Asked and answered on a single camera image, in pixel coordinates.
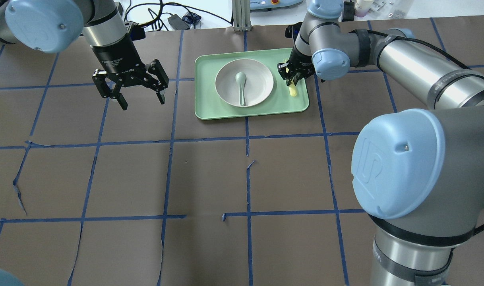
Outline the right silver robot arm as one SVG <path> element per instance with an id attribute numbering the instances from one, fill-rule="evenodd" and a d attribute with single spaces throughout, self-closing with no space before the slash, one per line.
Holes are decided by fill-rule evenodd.
<path id="1" fill-rule="evenodd" d="M 376 65 L 427 109 L 378 116 L 355 142 L 351 173 L 376 224 L 371 286 L 440 286 L 453 250 L 484 231 L 484 75 L 408 29 L 340 31 L 341 0 L 313 0 L 286 63 L 287 85 Z"/>

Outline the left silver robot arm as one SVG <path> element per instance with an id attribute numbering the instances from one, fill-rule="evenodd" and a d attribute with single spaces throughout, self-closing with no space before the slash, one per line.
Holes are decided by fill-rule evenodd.
<path id="1" fill-rule="evenodd" d="M 134 41 L 144 39 L 144 24 L 124 21 L 113 0 L 0 0 L 0 44 L 17 44 L 57 54 L 84 36 L 102 69 L 92 81 L 103 98 L 128 104 L 122 88 L 143 86 L 161 104 L 169 78 L 159 60 L 144 64 Z"/>

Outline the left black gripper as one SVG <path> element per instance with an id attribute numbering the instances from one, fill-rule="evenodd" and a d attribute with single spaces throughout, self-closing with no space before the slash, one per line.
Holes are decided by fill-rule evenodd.
<path id="1" fill-rule="evenodd" d="M 128 103 L 120 92 L 123 84 L 126 87 L 142 85 L 147 88 L 151 88 L 152 85 L 160 103 L 165 103 L 165 89 L 168 88 L 169 77 L 164 67 L 158 59 L 145 66 L 130 34 L 125 34 L 111 45 L 91 48 L 103 67 L 103 70 L 95 69 L 92 76 L 92 81 L 102 98 L 114 99 L 122 110 L 127 110 Z M 113 88 L 107 84 L 107 78 L 115 82 Z"/>

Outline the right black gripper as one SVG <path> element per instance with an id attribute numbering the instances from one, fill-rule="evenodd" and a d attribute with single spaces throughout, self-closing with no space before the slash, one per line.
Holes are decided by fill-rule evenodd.
<path id="1" fill-rule="evenodd" d="M 312 56 L 302 54 L 298 50 L 291 51 L 287 64 L 278 64 L 277 67 L 282 79 L 295 86 L 300 80 L 316 74 Z"/>

